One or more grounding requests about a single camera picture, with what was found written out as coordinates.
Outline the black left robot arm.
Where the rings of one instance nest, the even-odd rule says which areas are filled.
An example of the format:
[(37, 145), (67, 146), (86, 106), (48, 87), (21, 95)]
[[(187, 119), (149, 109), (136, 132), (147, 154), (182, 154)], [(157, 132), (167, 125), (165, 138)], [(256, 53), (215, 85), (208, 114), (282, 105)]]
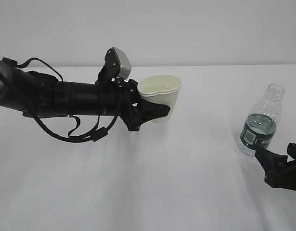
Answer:
[(73, 116), (118, 116), (129, 131), (139, 131), (142, 124), (166, 117), (165, 103), (144, 100), (131, 79), (116, 78), (105, 84), (59, 81), (37, 71), (25, 72), (0, 60), (0, 73), (19, 91), (39, 118)]

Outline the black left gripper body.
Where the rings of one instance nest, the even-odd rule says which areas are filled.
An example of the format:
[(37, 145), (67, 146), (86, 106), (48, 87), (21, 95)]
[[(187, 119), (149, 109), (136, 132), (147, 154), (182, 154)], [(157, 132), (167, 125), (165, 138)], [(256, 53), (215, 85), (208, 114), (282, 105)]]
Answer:
[(98, 92), (99, 112), (102, 116), (117, 116), (125, 123), (129, 131), (139, 131), (140, 96), (138, 82), (133, 79), (108, 81)]

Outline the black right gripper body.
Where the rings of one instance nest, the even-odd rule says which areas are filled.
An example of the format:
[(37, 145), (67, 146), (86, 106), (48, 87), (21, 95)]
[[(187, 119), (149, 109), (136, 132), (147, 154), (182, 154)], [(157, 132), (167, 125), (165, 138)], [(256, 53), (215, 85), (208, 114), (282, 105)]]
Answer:
[(296, 160), (266, 172), (264, 181), (272, 188), (296, 191)]

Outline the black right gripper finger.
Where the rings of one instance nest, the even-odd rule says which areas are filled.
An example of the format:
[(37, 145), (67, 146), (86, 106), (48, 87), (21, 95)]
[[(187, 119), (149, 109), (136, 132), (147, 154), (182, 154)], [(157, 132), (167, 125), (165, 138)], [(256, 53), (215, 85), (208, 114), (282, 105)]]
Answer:
[(265, 178), (287, 178), (286, 164), (288, 156), (275, 154), (264, 148), (257, 148), (255, 158), (262, 166)]
[(289, 143), (287, 146), (287, 154), (294, 160), (296, 160), (296, 144)]

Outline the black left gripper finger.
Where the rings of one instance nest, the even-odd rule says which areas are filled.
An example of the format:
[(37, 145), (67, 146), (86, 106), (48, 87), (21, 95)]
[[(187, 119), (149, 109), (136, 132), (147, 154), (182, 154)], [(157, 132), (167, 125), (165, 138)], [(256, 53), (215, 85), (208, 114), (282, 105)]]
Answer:
[(166, 117), (169, 114), (170, 107), (164, 104), (152, 103), (144, 99), (140, 99), (138, 105), (139, 125), (154, 119)]

